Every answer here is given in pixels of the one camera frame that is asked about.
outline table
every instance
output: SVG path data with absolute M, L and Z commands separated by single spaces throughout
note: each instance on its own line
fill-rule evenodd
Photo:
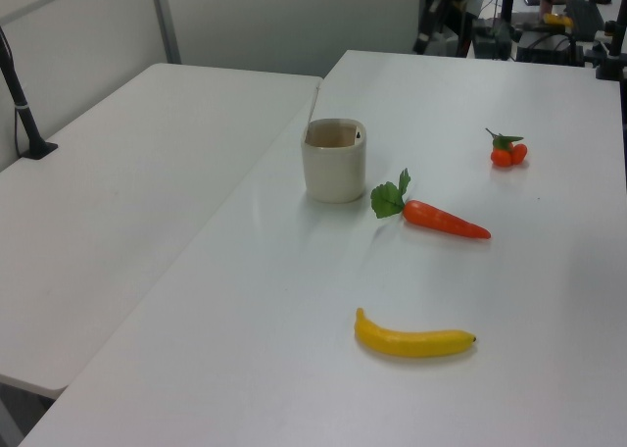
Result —
M 56 398 L 319 78 L 156 65 L 0 174 L 0 382 Z
M 309 199 L 307 116 L 24 447 L 623 445 L 617 84 L 567 67 L 360 52 L 332 70 L 313 117 L 363 122 L 367 187 L 407 167 L 409 196 L 488 227 L 489 242 L 380 221 L 367 194 Z M 493 169 L 486 126 L 525 136 L 528 163 Z M 381 357 L 354 338 L 357 307 L 382 325 L 459 327 L 478 341 L 449 358 Z

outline toy banana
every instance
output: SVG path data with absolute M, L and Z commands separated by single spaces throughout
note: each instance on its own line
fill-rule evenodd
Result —
M 385 329 L 365 317 L 362 308 L 357 309 L 355 335 L 370 349 L 401 357 L 448 356 L 463 352 L 477 338 L 458 329 L 429 332 L 400 332 Z

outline cup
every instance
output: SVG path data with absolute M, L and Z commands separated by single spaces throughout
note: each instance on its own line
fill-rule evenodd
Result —
M 307 193 L 320 202 L 352 202 L 363 194 L 365 128 L 357 121 L 321 119 L 301 141 Z

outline cream mug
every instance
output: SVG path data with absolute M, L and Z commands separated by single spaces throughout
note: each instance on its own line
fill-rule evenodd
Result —
M 321 119 L 308 125 L 301 141 L 307 192 L 327 203 L 345 203 L 363 194 L 365 128 L 357 121 Z

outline white wall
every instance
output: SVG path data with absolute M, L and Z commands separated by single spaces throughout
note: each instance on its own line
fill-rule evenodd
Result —
M 153 0 L 56 0 L 3 28 L 44 138 L 166 60 Z M 20 138 L 23 151 L 22 129 Z M 0 170 L 15 160 L 13 100 L 0 77 Z
M 348 49 L 411 53 L 420 0 L 168 0 L 182 63 L 325 76 Z

